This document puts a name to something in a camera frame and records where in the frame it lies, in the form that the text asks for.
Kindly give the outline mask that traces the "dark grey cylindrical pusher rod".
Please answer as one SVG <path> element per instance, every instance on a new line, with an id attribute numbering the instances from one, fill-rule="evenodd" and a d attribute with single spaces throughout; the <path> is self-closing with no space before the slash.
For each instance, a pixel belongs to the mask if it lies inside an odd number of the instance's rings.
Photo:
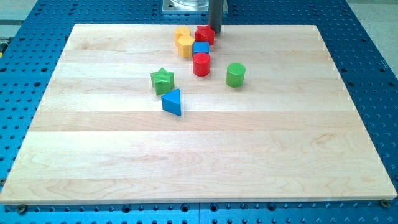
<path id="1" fill-rule="evenodd" d="M 222 23 L 223 23 L 223 0 L 209 0 L 208 25 L 215 32 L 215 34 L 220 34 Z"/>

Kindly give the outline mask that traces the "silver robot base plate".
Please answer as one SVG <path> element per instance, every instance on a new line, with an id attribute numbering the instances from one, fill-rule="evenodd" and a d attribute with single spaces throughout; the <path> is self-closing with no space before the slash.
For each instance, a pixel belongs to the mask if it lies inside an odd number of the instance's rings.
<path id="1" fill-rule="evenodd" d="M 162 0 L 163 14 L 208 12 L 209 0 Z"/>

